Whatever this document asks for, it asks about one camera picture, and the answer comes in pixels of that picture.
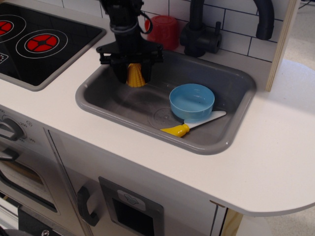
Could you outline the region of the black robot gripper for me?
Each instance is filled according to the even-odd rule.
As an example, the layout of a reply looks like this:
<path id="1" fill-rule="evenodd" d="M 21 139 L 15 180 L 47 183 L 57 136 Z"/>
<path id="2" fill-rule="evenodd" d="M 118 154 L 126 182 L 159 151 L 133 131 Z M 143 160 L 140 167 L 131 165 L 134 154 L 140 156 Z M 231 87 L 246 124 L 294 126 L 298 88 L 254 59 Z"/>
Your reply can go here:
<path id="1" fill-rule="evenodd" d="M 119 82 L 127 81 L 127 66 L 130 63 L 141 64 L 141 74 L 148 83 L 151 79 L 152 67 L 163 62 L 163 46 L 145 40 L 139 29 L 113 30 L 115 41 L 97 47 L 100 63 L 112 67 Z"/>

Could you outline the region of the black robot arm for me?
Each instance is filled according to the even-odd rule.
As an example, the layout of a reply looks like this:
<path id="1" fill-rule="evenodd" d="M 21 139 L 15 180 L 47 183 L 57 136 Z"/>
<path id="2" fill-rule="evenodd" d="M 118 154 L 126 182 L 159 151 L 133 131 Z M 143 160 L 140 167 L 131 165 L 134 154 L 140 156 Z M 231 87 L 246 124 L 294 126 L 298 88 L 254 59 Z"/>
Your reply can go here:
<path id="1" fill-rule="evenodd" d="M 121 83 L 134 87 L 148 83 L 152 66 L 163 62 L 163 46 L 141 36 L 144 31 L 138 16 L 146 16 L 141 11 L 143 4 L 141 0 L 101 1 L 116 41 L 97 47 L 100 63 L 110 65 Z"/>

